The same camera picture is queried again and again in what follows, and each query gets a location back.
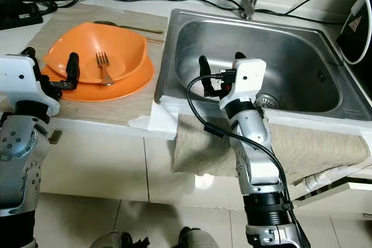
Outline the orange plastic bowl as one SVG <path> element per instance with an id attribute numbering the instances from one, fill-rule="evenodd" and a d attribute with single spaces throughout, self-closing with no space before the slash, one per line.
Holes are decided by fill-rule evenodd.
<path id="1" fill-rule="evenodd" d="M 54 73 L 67 76 L 69 55 L 78 54 L 80 77 L 85 83 L 101 84 L 103 74 L 96 63 L 96 54 L 106 54 L 110 78 L 127 78 L 143 63 L 146 38 L 125 28 L 85 22 L 58 38 L 42 61 Z"/>

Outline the metal fork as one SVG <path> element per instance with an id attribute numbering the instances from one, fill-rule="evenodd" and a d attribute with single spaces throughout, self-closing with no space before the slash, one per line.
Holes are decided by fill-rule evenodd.
<path id="1" fill-rule="evenodd" d="M 115 83 L 114 79 L 109 72 L 109 59 L 106 52 L 97 52 L 96 53 L 96 64 L 100 67 L 101 70 L 101 84 L 104 86 L 110 86 Z"/>

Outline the metal sink drain strainer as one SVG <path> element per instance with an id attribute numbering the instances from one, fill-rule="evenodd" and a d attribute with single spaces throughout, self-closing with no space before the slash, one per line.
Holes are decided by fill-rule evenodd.
<path id="1" fill-rule="evenodd" d="M 275 97 L 266 92 L 259 92 L 254 101 L 255 106 L 265 109 L 280 109 L 281 102 Z"/>

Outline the stainless steel sink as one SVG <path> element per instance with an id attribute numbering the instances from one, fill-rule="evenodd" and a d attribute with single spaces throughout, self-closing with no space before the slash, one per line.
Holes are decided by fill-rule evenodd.
<path id="1" fill-rule="evenodd" d="M 262 89 L 277 110 L 343 120 L 372 120 L 372 105 L 319 30 L 175 9 L 171 12 L 155 100 L 184 99 L 199 77 L 199 57 L 212 73 L 229 69 L 235 52 L 267 64 Z"/>

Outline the white paper sheet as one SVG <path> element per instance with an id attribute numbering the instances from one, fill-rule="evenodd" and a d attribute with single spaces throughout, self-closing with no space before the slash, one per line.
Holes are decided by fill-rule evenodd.
<path id="1" fill-rule="evenodd" d="M 293 113 L 289 111 L 265 108 L 264 120 L 274 125 L 286 125 L 294 128 L 307 128 L 332 133 L 372 136 L 372 121 L 340 120 L 326 116 Z M 162 103 L 152 102 L 148 116 L 138 116 L 128 124 L 132 128 L 142 128 L 153 132 L 165 133 L 168 139 L 174 139 L 178 118 L 193 116 L 185 99 L 166 96 Z"/>

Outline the gold metal spoon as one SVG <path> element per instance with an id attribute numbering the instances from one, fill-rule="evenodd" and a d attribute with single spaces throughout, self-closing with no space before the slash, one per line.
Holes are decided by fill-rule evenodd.
<path id="1" fill-rule="evenodd" d="M 119 25 L 111 21 L 94 21 L 94 23 L 107 25 L 109 27 L 120 27 L 120 28 L 129 28 L 130 30 L 136 30 L 140 32 L 154 33 L 154 34 L 163 34 L 163 30 L 151 30 L 151 28 L 141 28 L 141 27 L 129 27 L 125 25 Z"/>

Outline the white cabinet door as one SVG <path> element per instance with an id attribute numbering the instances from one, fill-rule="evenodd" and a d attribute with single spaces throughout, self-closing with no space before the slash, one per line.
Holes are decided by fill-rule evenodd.
<path id="1" fill-rule="evenodd" d="M 62 133 L 42 166 L 43 192 L 149 201 L 143 137 L 73 129 Z"/>

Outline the black appliance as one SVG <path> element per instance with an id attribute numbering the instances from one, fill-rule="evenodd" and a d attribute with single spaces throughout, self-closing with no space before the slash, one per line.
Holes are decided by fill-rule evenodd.
<path id="1" fill-rule="evenodd" d="M 367 43 L 369 28 L 369 14 L 365 4 L 362 4 L 362 8 L 351 12 L 342 27 L 342 32 L 337 36 L 337 44 L 346 62 L 355 62 L 359 59 L 364 44 Z"/>

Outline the beige hanging towel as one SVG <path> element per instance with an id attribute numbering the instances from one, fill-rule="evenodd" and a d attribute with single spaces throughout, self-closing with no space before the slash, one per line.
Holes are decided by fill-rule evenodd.
<path id="1" fill-rule="evenodd" d="M 286 125 L 268 124 L 273 152 L 286 171 L 287 179 L 300 179 L 338 166 L 361 163 L 370 157 L 359 135 L 332 133 Z M 178 119 L 173 172 L 236 177 L 236 157 L 227 136 L 218 138 L 206 132 L 195 116 Z"/>

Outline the robot right leg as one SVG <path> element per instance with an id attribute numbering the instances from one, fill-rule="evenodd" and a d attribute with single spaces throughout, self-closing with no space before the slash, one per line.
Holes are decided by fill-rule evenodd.
<path id="1" fill-rule="evenodd" d="M 208 232 L 199 228 L 184 227 L 179 232 L 178 245 L 174 248 L 220 248 Z"/>

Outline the robot leg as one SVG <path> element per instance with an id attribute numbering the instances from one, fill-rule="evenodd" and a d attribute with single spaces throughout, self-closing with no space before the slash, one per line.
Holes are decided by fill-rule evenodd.
<path id="1" fill-rule="evenodd" d="M 178 245 L 174 248 L 220 248 L 208 232 L 199 228 L 184 227 L 179 232 Z"/>
<path id="2" fill-rule="evenodd" d="M 107 232 L 93 240 L 90 248 L 122 248 L 122 233 L 118 231 Z"/>

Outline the robot left leg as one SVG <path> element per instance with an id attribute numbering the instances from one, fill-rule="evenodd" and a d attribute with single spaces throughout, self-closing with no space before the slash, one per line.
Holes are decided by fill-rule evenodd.
<path id="1" fill-rule="evenodd" d="M 90 248 L 122 248 L 122 233 L 118 231 L 107 232 L 93 240 Z"/>

